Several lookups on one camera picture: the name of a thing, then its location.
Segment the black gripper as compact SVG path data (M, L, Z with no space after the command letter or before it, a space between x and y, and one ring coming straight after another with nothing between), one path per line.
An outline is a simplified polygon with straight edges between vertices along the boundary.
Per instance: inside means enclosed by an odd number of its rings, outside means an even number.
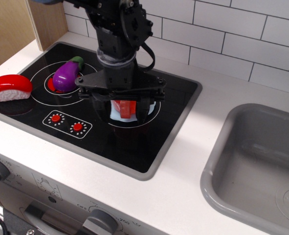
M104 123L110 121L110 100L137 101L135 114L138 124L142 125L148 116L150 101L165 99L166 81L144 72L136 62L123 68L104 67L78 77L75 84L81 99L93 99L93 108Z

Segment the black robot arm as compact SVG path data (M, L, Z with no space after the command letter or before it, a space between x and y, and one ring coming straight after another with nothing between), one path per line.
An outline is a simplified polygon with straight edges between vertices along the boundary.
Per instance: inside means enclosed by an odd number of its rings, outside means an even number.
M153 22L137 0L72 0L83 8L96 30L97 59L102 70L76 79L79 97L89 99L103 120L110 117L112 100L135 101L135 116L144 124L150 106L165 97L165 80L148 74L155 62L141 68L136 53L143 48L152 59L145 41L152 36Z

